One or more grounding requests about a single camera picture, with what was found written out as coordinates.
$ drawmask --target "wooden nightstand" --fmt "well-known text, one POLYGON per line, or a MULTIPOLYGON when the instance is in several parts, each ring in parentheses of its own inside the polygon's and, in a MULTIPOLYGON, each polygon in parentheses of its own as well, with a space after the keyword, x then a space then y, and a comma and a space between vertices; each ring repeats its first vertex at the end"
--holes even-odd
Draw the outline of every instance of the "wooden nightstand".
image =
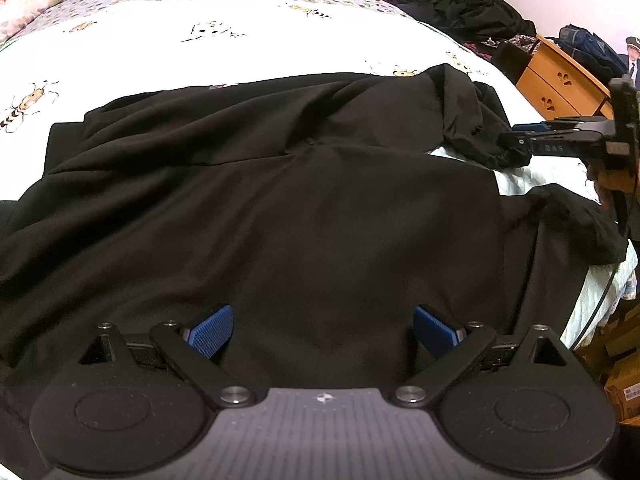
POLYGON ((609 91, 553 41, 540 46, 516 87, 547 120, 559 116, 613 118, 609 91))

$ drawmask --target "cap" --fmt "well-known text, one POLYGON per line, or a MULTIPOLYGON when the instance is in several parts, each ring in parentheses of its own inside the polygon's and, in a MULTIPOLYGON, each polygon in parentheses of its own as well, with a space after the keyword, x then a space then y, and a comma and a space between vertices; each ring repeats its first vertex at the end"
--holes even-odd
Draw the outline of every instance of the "cap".
POLYGON ((640 52, 640 38, 629 36, 628 38, 626 38, 626 44, 628 44, 628 46, 632 46, 634 49, 640 52))

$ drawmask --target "black cable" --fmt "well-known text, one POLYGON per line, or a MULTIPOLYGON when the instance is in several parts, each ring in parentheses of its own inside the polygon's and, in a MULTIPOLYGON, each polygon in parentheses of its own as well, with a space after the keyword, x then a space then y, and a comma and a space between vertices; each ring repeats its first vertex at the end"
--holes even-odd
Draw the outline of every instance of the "black cable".
MULTIPOLYGON (((636 171, 634 172, 634 190, 631 193, 631 200, 636 200, 636 191, 638 191, 638 165, 637 165, 637 163, 636 163, 636 171)), ((632 207, 629 207, 629 202, 626 201, 626 200, 625 200, 625 206, 626 206, 626 219, 625 219, 625 226, 621 230, 621 234, 624 233, 624 237, 626 239, 626 238, 628 238, 628 235, 629 235, 629 228, 630 228, 629 217, 631 216, 632 207)), ((578 345, 581 343, 582 338, 587 333, 587 330, 591 326, 591 323, 593 323, 593 320, 598 315, 598 313, 600 311, 600 307, 602 306, 602 303, 604 303, 604 300, 607 297, 607 294, 609 293, 609 289, 611 288, 611 284, 613 283, 613 279, 616 277, 616 274, 618 273, 619 269, 620 269, 620 264, 616 264, 616 266, 613 268, 613 272, 611 273, 611 276, 609 277, 609 281, 607 282, 607 286, 605 286, 604 292, 602 293, 602 296, 600 297, 600 301, 598 302, 595 310, 593 311, 593 314, 591 314, 591 317, 589 318, 587 324, 582 329, 582 332, 580 332, 580 335, 575 339, 574 344, 571 345, 570 349, 572 351, 575 350, 576 348, 578 348, 578 345)))

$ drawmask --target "round pad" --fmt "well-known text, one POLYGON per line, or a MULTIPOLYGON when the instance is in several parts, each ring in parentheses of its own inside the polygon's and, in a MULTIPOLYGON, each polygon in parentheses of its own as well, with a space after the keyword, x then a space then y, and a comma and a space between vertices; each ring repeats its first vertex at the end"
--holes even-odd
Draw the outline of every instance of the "round pad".
MULTIPOLYGON (((89 368, 111 366, 91 365, 87 376, 89 368)), ((180 456, 202 434, 206 408, 188 385, 162 372, 102 372, 111 384, 50 386, 34 406, 31 434, 49 463, 127 476, 180 456)))
POLYGON ((81 399, 76 417, 98 431, 121 431, 142 423, 149 413, 148 399, 130 388, 99 390, 81 399))
POLYGON ((507 426, 521 431, 553 431, 569 419, 560 397, 538 390, 515 390, 495 403, 495 413, 507 426))
POLYGON ((438 418, 475 462, 510 474, 558 474, 597 459, 615 421, 596 385, 535 384, 544 381, 477 376, 446 394, 438 418))

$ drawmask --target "backpack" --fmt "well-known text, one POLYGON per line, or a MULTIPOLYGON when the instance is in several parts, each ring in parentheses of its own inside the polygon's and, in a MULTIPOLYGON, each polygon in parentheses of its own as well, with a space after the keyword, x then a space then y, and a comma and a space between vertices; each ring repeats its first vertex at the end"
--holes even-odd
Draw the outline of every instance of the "backpack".
POLYGON ((616 51, 585 28, 575 25, 563 27, 555 41, 604 84, 608 84, 613 77, 622 77, 626 73, 626 65, 616 51))

